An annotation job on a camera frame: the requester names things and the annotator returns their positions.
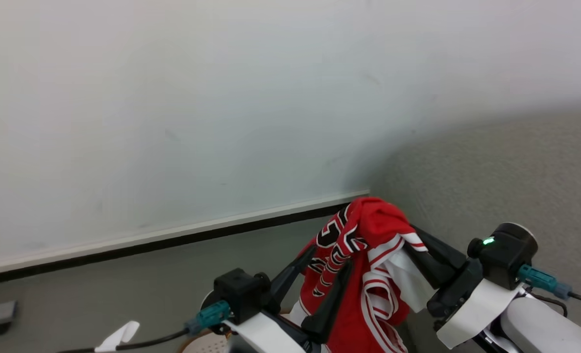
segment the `white trim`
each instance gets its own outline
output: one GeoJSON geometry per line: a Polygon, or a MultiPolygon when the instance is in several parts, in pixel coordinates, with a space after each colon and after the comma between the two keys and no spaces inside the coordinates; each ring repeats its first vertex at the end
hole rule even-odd
{"type": "Polygon", "coordinates": [[[303,310],[303,311],[304,311],[304,313],[306,313],[306,316],[308,316],[308,315],[312,315],[312,314],[310,313],[310,311],[308,311],[308,309],[306,309],[306,306],[304,305],[304,302],[302,302],[302,301],[301,301],[301,295],[299,295],[299,300],[298,300],[298,302],[299,302],[299,305],[301,306],[301,310],[303,310]]]}
{"type": "Polygon", "coordinates": [[[351,203],[349,205],[347,205],[347,207],[345,207],[345,212],[344,212],[344,214],[345,214],[345,223],[349,222],[349,206],[351,206],[351,203]]]}
{"type": "Polygon", "coordinates": [[[405,239],[402,238],[400,234],[396,234],[393,239],[387,241],[384,244],[378,245],[376,248],[373,248],[367,251],[367,257],[369,258],[369,265],[371,269],[380,266],[384,261],[388,260],[395,251],[399,251],[403,248],[405,243],[405,239]]]}
{"type": "Polygon", "coordinates": [[[400,234],[400,235],[408,243],[414,244],[413,247],[412,247],[414,250],[417,250],[418,252],[423,252],[423,251],[427,251],[428,250],[428,248],[426,248],[423,245],[423,242],[421,241],[421,238],[419,237],[419,235],[417,235],[416,233],[407,233],[407,234],[400,234]]]}
{"type": "Polygon", "coordinates": [[[376,318],[373,308],[367,304],[366,300],[367,295],[363,290],[360,295],[360,307],[363,312],[364,322],[367,324],[367,327],[369,328],[369,331],[371,331],[371,335],[373,335],[375,341],[382,350],[387,353],[405,353],[398,349],[398,347],[388,339],[387,333],[384,332],[382,327],[380,327],[380,324],[378,324],[378,319],[376,318]]]}
{"type": "Polygon", "coordinates": [[[353,228],[351,228],[344,235],[342,235],[342,242],[345,243],[347,250],[349,250],[349,254],[356,252],[356,250],[352,249],[351,246],[349,246],[349,243],[347,242],[347,236],[349,236],[349,234],[355,232],[357,228],[358,228],[358,224],[356,224],[353,228]]]}
{"type": "Polygon", "coordinates": [[[329,226],[330,224],[334,224],[334,226],[336,227],[336,230],[338,231],[338,234],[340,234],[340,228],[338,226],[338,222],[336,222],[336,219],[331,219],[328,223],[326,223],[326,226],[324,226],[324,228],[317,233],[317,245],[319,246],[319,248],[331,248],[332,246],[334,246],[336,244],[336,242],[333,242],[331,244],[328,244],[327,246],[323,246],[319,243],[319,238],[323,238],[326,235],[330,234],[330,230],[329,230],[329,226]]]}
{"type": "Polygon", "coordinates": [[[394,335],[395,335],[395,340],[396,340],[396,341],[398,342],[398,344],[399,344],[399,345],[398,345],[398,348],[399,348],[399,347],[402,347],[402,348],[403,348],[403,351],[402,351],[402,353],[409,353],[409,351],[408,351],[408,347],[406,347],[406,346],[404,345],[404,341],[402,340],[402,337],[400,336],[400,334],[398,333],[398,331],[397,331],[397,330],[396,330],[396,329],[395,329],[393,326],[391,326],[391,325],[387,325],[387,326],[388,326],[388,328],[390,328],[390,329],[391,329],[391,331],[393,331],[393,333],[394,333],[394,335]]]}
{"type": "Polygon", "coordinates": [[[254,221],[261,221],[263,219],[280,217],[283,215],[290,215],[309,210],[316,210],[318,208],[324,208],[328,206],[338,205],[340,203],[351,202],[353,201],[353,199],[357,197],[366,196],[368,194],[369,190],[361,190],[359,192],[351,192],[347,194],[340,194],[333,197],[326,197],[323,199],[317,199],[313,201],[293,203],[291,205],[269,208],[267,210],[249,212],[246,214],[235,215],[232,217],[225,217],[221,219],[215,219],[212,221],[190,224],[188,226],[159,230],[147,234],[132,235],[129,237],[123,237],[121,239],[114,239],[111,241],[99,241],[79,246],[72,246],[70,248],[41,252],[33,255],[28,255],[26,257],[16,257],[12,259],[1,260],[0,272],[17,270],[19,268],[24,268],[28,266],[51,263],[54,261],[71,259],[73,257],[91,255],[109,250],[128,248],[130,246],[146,244],[154,241],[171,239],[175,237],[181,237],[183,235],[190,235],[194,233],[204,232],[207,230],[236,226],[239,224],[245,224],[254,221]]]}
{"type": "Polygon", "coordinates": [[[367,296],[369,297],[369,302],[371,302],[371,306],[373,306],[373,311],[375,311],[376,317],[379,316],[380,319],[382,320],[391,319],[391,316],[393,316],[393,307],[391,306],[391,303],[389,303],[388,300],[383,299],[379,295],[371,293],[367,293],[367,296]]]}
{"type": "Polygon", "coordinates": [[[391,316],[393,316],[393,314],[396,313],[400,308],[400,305],[397,301],[397,298],[393,297],[394,291],[393,291],[393,288],[391,287],[391,284],[389,283],[388,277],[385,277],[383,275],[378,275],[378,274],[372,273],[372,272],[365,273],[363,275],[363,291],[369,296],[369,301],[371,302],[372,306],[377,307],[378,309],[381,309],[381,310],[386,311],[388,313],[387,320],[391,319],[391,316]],[[380,282],[367,283],[367,282],[372,281],[372,280],[378,280],[380,282]],[[387,291],[388,299],[383,299],[382,297],[379,297],[377,295],[376,295],[376,297],[386,301],[390,306],[389,308],[381,308],[381,307],[373,304],[371,299],[373,298],[374,295],[369,293],[369,289],[375,288],[375,287],[380,287],[380,288],[383,288],[384,290],[387,291]]]}
{"type": "Polygon", "coordinates": [[[379,275],[379,276],[383,276],[383,277],[391,277],[391,274],[388,272],[385,263],[382,263],[379,266],[375,266],[375,267],[371,268],[371,273],[373,273],[374,275],[379,275]]]}

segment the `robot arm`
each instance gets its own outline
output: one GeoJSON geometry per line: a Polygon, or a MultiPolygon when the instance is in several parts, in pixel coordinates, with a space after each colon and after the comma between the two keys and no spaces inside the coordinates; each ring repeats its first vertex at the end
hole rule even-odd
{"type": "MultiPolygon", "coordinates": [[[[530,265],[537,251],[530,231],[503,223],[490,237],[474,239],[467,257],[423,230],[415,230],[428,252],[415,251],[409,245],[404,250],[436,290],[426,307],[436,318],[434,329],[446,347],[452,349],[473,340],[487,353],[581,353],[581,327],[524,289],[527,282],[571,295],[571,289],[552,281],[553,277],[528,272],[533,270],[530,265]]],[[[147,347],[181,335],[193,336],[204,328],[219,335],[231,331],[230,353],[320,353],[336,321],[352,272],[351,262],[339,271],[315,314],[307,316],[300,326],[280,315],[282,299],[314,253],[315,246],[306,249],[273,280],[264,273],[251,277],[241,269],[217,277],[202,310],[174,335],[139,344],[112,344],[112,350],[67,353],[147,347]],[[283,339],[276,341],[271,337],[274,333],[283,339]],[[275,346],[282,342],[284,349],[275,346]]]]}

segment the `red fabric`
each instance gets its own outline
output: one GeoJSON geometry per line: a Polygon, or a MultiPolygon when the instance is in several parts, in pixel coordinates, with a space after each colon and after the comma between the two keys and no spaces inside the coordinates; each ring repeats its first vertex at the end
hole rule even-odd
{"type": "MultiPolygon", "coordinates": [[[[397,234],[408,233],[414,233],[414,228],[402,211],[381,199],[365,197],[356,199],[338,212],[306,246],[317,244],[316,255],[304,271],[306,279],[301,288],[300,300],[307,314],[315,313],[345,261],[351,259],[353,262],[347,291],[327,344],[332,353],[406,352],[391,328],[405,320],[409,312],[407,304],[400,299],[399,288],[387,277],[363,282],[363,275],[371,270],[366,254],[370,248],[391,241],[397,234]],[[388,289],[372,287],[367,290],[368,293],[388,300],[390,292],[396,300],[398,308],[388,313],[390,319],[363,315],[363,291],[370,284],[388,289]],[[382,327],[383,332],[371,330],[372,325],[382,327]],[[383,349],[385,343],[380,345],[378,340],[387,340],[386,345],[391,348],[383,349]]],[[[388,316],[380,308],[375,311],[388,316]]]]}

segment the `gray wall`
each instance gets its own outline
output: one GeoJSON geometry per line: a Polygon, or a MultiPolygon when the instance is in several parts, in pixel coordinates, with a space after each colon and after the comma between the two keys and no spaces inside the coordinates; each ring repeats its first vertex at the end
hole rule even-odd
{"type": "MultiPolygon", "coordinates": [[[[535,266],[581,293],[581,112],[479,127],[412,145],[393,155],[372,194],[465,252],[504,222],[537,237],[535,266]]],[[[581,326],[581,302],[569,317],[581,326]]],[[[409,319],[421,353],[447,351],[427,313],[409,319]]],[[[459,347],[455,352],[478,352],[459,347]]]]}
{"type": "MultiPolygon", "coordinates": [[[[55,353],[98,346],[137,320],[134,342],[181,329],[218,275],[236,267],[277,274],[322,228],[313,219],[0,283],[0,302],[19,300],[18,320],[0,353],[55,353]]],[[[286,297],[299,297],[301,278],[286,297]]],[[[136,350],[173,353],[183,340],[136,350]]]]}

